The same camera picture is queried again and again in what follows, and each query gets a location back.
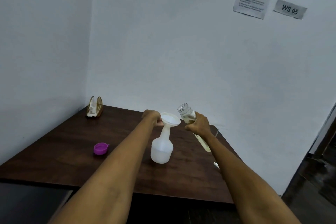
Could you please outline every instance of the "wooden table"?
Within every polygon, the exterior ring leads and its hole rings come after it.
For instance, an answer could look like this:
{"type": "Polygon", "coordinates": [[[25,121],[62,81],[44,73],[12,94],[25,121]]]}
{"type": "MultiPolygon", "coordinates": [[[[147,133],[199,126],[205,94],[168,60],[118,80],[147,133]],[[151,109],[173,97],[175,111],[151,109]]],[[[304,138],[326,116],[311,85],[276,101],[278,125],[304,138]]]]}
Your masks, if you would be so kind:
{"type": "MultiPolygon", "coordinates": [[[[101,117],[85,118],[86,108],[63,122],[0,166],[0,180],[21,184],[75,189],[81,187],[104,161],[96,156],[96,143],[110,144],[110,153],[141,120],[141,112],[104,106],[101,117]]],[[[166,164],[151,160],[151,143],[162,128],[154,128],[142,159],[134,192],[233,203],[214,157],[184,122],[171,129],[173,153],[166,164]]],[[[211,126],[216,134],[217,129],[211,126]]],[[[224,137],[217,138],[234,154],[224,137]]]]}

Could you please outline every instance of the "person's left hand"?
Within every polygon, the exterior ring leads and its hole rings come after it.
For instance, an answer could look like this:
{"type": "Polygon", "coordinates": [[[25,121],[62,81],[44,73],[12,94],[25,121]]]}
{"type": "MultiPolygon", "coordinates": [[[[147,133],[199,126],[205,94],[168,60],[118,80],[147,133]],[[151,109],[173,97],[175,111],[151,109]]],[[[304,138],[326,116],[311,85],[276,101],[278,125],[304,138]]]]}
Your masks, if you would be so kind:
{"type": "Polygon", "coordinates": [[[162,127],[164,126],[161,114],[158,111],[153,110],[145,110],[141,116],[141,118],[151,119],[153,120],[153,124],[155,127],[162,127]]]}

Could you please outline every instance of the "human arm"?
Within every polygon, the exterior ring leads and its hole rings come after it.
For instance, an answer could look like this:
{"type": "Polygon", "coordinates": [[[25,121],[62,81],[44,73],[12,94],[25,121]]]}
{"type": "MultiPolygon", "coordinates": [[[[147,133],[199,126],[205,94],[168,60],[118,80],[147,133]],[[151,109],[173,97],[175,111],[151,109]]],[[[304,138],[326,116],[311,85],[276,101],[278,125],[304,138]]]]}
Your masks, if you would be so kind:
{"type": "Polygon", "coordinates": [[[212,135],[207,117],[197,112],[196,117],[196,121],[185,128],[202,137],[210,147],[242,222],[299,224],[271,186],[212,135]]]}
{"type": "Polygon", "coordinates": [[[126,223],[135,180],[157,111],[146,110],[137,127],[111,152],[62,208],[52,224],[126,223]]]}

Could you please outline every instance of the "ws 05 sign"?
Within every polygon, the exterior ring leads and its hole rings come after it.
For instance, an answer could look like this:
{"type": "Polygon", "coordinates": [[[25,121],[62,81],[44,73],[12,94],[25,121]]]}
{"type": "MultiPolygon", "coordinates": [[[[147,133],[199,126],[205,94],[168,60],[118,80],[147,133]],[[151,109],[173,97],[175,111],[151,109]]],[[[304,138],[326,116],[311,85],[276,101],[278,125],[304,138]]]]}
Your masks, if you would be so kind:
{"type": "Polygon", "coordinates": [[[274,11],[297,19],[302,19],[307,8],[283,0],[278,0],[274,11]]]}

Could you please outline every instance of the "purple plastic cap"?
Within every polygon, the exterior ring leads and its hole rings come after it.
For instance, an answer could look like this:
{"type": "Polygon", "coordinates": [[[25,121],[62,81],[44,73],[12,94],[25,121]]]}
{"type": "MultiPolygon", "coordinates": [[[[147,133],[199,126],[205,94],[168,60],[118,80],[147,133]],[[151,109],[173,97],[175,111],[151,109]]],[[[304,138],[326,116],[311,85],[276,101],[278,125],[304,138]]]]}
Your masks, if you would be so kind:
{"type": "Polygon", "coordinates": [[[106,144],[106,143],[97,143],[94,146],[93,152],[96,155],[103,155],[103,154],[105,154],[107,152],[108,148],[109,148],[109,144],[106,144]]]}

